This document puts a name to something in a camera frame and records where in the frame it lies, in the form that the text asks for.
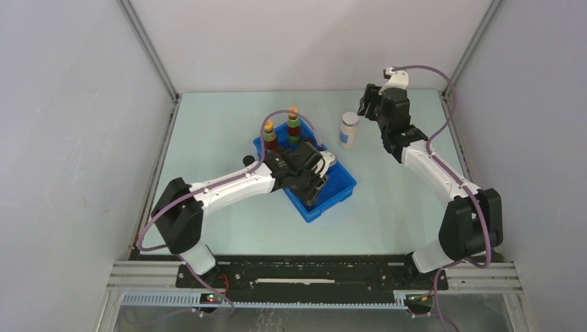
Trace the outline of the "peppercorn jar blue label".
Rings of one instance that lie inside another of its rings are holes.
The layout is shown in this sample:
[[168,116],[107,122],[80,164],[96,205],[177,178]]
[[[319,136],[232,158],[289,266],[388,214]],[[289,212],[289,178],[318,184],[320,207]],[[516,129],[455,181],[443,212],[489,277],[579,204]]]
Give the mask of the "peppercorn jar blue label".
[[338,134],[339,145],[343,149],[351,149],[358,130],[359,116],[353,112],[346,112],[341,117],[341,126]]

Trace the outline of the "short yellow-cap sauce bottle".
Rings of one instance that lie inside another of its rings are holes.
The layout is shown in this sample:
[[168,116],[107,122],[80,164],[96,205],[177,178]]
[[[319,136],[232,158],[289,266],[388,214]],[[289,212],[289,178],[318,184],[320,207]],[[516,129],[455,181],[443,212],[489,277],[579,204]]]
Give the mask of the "short yellow-cap sauce bottle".
[[262,140],[266,151],[274,152],[279,148],[278,138],[271,120],[264,123]]

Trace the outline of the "tall green-label sauce bottle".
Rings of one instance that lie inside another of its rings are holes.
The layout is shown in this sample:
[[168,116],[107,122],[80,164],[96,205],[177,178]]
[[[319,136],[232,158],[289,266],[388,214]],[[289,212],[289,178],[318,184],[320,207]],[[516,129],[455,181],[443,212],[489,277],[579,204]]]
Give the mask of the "tall green-label sauce bottle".
[[301,137],[300,118],[298,117],[298,110],[295,107],[289,108],[287,118],[287,135],[288,142],[291,147],[297,145]]

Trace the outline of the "black spice shaker front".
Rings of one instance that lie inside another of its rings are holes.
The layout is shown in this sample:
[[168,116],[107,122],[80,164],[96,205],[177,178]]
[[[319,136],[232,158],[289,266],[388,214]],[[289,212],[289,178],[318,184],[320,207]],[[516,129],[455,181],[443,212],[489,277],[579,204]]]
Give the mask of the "black spice shaker front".
[[243,157],[242,162],[245,167],[251,166],[256,161],[255,157],[252,155],[247,155]]

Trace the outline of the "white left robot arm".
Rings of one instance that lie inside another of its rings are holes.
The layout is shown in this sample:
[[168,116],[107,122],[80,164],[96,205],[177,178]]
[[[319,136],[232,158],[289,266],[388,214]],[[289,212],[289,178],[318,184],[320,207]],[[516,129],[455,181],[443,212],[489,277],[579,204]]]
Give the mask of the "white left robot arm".
[[279,148],[265,152],[260,160],[250,157],[249,161],[244,169],[212,181],[187,184],[176,178],[156,205],[152,219],[165,246],[184,261],[202,288],[214,286],[219,279],[217,261],[201,238],[209,214],[277,190],[289,190],[305,205],[313,205],[336,156],[303,141],[294,150]]

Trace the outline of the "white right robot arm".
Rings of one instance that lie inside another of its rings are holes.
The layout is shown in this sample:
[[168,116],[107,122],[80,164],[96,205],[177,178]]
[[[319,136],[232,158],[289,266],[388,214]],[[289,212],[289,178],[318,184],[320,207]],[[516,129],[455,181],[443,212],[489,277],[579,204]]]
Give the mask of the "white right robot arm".
[[406,89],[367,84],[357,114],[378,124],[385,150],[417,174],[446,208],[437,239],[406,257],[403,281],[420,289],[431,271],[501,245],[503,211],[495,189],[480,189],[439,157],[411,124],[409,111]]

